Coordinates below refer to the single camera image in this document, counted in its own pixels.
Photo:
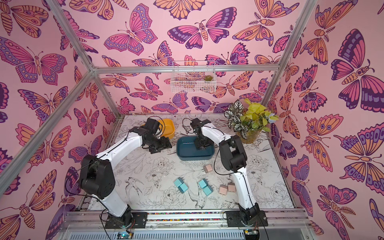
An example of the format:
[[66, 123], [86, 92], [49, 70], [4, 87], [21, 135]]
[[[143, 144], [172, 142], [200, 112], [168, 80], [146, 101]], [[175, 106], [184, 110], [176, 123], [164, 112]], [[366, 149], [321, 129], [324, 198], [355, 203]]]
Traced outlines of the teal storage box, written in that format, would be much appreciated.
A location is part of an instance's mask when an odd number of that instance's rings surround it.
[[197, 149], [194, 136], [181, 137], [177, 141], [177, 156], [182, 161], [205, 161], [212, 158], [215, 147], [210, 145], [205, 149]]

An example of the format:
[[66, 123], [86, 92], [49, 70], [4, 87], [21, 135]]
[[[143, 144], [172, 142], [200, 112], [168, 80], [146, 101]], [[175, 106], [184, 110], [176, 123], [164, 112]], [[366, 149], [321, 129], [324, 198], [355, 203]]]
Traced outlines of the yellow storage box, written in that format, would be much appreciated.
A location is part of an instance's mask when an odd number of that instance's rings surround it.
[[148, 130], [149, 135], [155, 139], [161, 137], [172, 139], [175, 135], [175, 126], [171, 119], [156, 120], [148, 118], [142, 127]]

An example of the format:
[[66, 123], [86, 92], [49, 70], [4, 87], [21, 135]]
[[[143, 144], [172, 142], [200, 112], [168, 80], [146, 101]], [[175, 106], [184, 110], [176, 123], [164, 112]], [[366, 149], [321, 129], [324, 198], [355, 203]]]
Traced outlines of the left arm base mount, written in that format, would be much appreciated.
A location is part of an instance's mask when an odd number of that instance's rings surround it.
[[121, 217], [108, 214], [106, 229], [144, 229], [148, 218], [147, 212], [129, 212]]

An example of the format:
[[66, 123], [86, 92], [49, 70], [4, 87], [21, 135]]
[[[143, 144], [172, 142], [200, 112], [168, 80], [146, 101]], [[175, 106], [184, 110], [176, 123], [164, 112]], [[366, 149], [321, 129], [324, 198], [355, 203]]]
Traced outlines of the pink plug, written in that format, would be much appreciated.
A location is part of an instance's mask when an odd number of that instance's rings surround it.
[[225, 196], [228, 193], [228, 187], [225, 185], [220, 185], [219, 187], [219, 194]]
[[204, 166], [204, 171], [205, 171], [206, 174], [212, 172], [213, 171], [213, 166], [211, 164], [205, 165]]
[[234, 183], [228, 183], [228, 192], [231, 192], [231, 193], [235, 193], [237, 190], [236, 190], [236, 186]]

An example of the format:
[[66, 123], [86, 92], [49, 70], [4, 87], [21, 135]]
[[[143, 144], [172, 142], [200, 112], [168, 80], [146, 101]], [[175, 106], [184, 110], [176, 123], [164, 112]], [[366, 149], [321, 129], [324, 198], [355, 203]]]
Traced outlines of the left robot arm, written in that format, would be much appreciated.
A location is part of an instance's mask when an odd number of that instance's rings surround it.
[[161, 118], [148, 118], [143, 126], [133, 127], [125, 137], [105, 151], [86, 155], [82, 160], [79, 186], [87, 194], [99, 200], [116, 218], [129, 212], [126, 204], [115, 189], [115, 167], [132, 151], [145, 148], [151, 154], [160, 153], [172, 147], [168, 137], [161, 136], [166, 124]]

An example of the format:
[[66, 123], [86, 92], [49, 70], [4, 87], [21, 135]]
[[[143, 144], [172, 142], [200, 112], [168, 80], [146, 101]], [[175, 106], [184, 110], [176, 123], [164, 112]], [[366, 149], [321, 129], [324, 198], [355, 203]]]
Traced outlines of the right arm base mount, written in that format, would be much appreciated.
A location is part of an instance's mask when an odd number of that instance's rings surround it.
[[242, 211], [225, 211], [225, 219], [229, 227], [268, 227], [268, 219], [264, 211], [246, 213]]

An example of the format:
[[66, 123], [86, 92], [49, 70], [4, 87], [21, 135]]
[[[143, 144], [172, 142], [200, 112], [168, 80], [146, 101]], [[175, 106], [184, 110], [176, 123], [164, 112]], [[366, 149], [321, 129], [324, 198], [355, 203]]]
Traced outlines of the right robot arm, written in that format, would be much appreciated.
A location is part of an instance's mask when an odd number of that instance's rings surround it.
[[209, 144], [219, 147], [219, 154], [223, 167], [233, 176], [239, 198], [240, 214], [247, 221], [254, 218], [260, 208], [257, 204], [247, 176], [248, 156], [239, 136], [225, 134], [216, 128], [209, 120], [191, 120], [193, 132], [197, 135], [195, 145], [198, 149]]

